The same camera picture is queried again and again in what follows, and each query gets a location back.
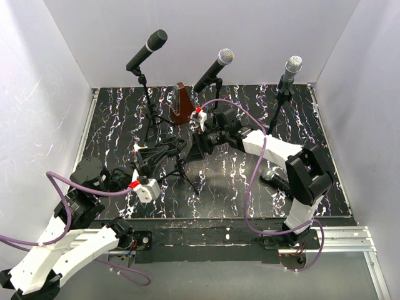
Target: red clip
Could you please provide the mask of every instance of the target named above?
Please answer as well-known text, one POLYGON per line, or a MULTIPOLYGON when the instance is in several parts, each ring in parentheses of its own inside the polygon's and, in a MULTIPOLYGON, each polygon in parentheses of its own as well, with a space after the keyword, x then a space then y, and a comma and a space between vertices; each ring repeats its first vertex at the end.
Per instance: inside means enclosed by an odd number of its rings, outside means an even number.
POLYGON ((136 180, 136 181, 134 181, 134 182, 129 183, 128 186, 129 186, 131 189, 134 189, 134 188, 137 187, 139 184, 140 184, 140 182, 139 182, 138 180, 136 180))

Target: microphone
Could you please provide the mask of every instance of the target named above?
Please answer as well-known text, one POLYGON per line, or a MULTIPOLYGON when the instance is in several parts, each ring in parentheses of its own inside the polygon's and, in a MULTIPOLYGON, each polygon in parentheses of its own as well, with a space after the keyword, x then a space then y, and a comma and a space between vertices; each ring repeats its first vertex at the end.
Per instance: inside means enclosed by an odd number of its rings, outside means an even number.
POLYGON ((275 173, 272 169, 266 168, 262 172, 260 179, 261 181, 270 184, 272 187, 280 189, 282 192, 285 192, 287 197, 293 198, 290 193, 289 183, 277 173, 275 173))
POLYGON ((294 76, 301 70, 302 59, 300 56, 292 56, 285 64, 285 74, 282 76, 284 83, 291 83, 294 76))
POLYGON ((150 35, 147 43, 139 50, 139 52, 128 62, 126 70, 132 72, 137 69, 141 63, 144 62, 154 51, 157 51, 164 46, 167 41, 167 33, 162 29, 157 30, 150 35))
POLYGON ((213 79, 216 78, 217 74, 224 68, 224 66, 227 66, 232 61, 233 52, 228 48, 222 49, 218 53, 218 58, 214 64, 211 65, 207 72, 205 72, 202 78, 200 78, 200 80, 196 83, 194 86, 194 91, 196 93, 200 93, 206 86, 212 84, 213 79))

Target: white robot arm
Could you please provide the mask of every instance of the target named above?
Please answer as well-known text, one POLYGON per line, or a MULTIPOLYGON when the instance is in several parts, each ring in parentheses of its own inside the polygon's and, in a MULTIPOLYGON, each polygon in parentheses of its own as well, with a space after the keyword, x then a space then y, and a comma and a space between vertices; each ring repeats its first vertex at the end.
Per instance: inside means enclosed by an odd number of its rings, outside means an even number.
MULTIPOLYGON (((146 175, 152 173, 165 151, 166 148, 162 147, 138 149, 133 153, 133 160, 128 167, 120 166, 112 171, 108 171, 99 159, 85 157, 71 174, 70 183, 106 194, 129 186, 142 202, 155 200, 161 190, 157 181, 146 175)), ((44 244, 60 236, 66 228, 67 214, 60 202, 47 228, 37 240, 38 246, 32 247, 17 266, 0 272, 1 286, 16 290, 13 300, 54 299, 60 288, 78 270, 112 249, 130 247, 143 234, 141 231, 134 232, 128 222, 119 217, 71 250, 71 243, 105 207, 97 197, 75 188, 71 188, 65 198, 71 210, 71 226, 66 235, 58 242, 44 244)), ((151 239, 148 232, 145 235, 147 240, 151 239)))
MULTIPOLYGON (((236 110, 220 107, 213 119, 207 119, 200 109, 192 114, 192 120, 201 127, 192 136, 192 148, 185 161, 202 160, 217 145, 228 143, 244 153, 259 156, 264 144, 264 133, 243 126, 237 119, 236 110)), ((317 145, 310 148, 267 136, 264 159, 277 164, 287 172, 293 204, 282 225, 283 230, 294 229, 313 219, 314 213, 334 184, 334 169, 328 163, 326 153, 317 145)), ((285 235, 289 244, 296 244, 309 229, 309 225, 285 235)))

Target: cable connector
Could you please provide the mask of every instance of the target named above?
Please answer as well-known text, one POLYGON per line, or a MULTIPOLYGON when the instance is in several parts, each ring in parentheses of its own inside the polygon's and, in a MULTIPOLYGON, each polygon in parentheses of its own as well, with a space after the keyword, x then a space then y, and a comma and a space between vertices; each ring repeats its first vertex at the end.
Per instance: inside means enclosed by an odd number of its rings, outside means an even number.
POLYGON ((138 185, 140 185, 140 181, 135 180, 134 182, 129 183, 128 186, 129 186, 131 189, 135 190, 135 188, 136 188, 138 185))
POLYGON ((207 114, 203 111, 201 107, 196 108, 190 116, 190 120, 200 125, 201 131, 205 130, 204 122, 207 120, 207 114))

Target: white wall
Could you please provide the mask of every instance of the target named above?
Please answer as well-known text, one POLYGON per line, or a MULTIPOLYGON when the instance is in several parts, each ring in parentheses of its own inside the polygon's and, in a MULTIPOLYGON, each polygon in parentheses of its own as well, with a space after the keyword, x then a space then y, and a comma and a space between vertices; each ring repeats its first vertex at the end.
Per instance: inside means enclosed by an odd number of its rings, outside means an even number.
POLYGON ((316 85, 356 219, 367 225, 393 299, 398 270, 400 3, 361 0, 316 85))
POLYGON ((149 85, 195 84, 230 48, 225 84, 277 83, 292 55, 297 83, 315 82, 359 0, 44 0, 92 88, 137 86, 127 62, 157 29, 142 63, 149 85))
MULTIPOLYGON (((35 241, 59 202, 44 173, 71 173, 91 89, 43 0, 0 11, 0 232, 35 241)), ((23 256, 0 243, 0 270, 23 256)))

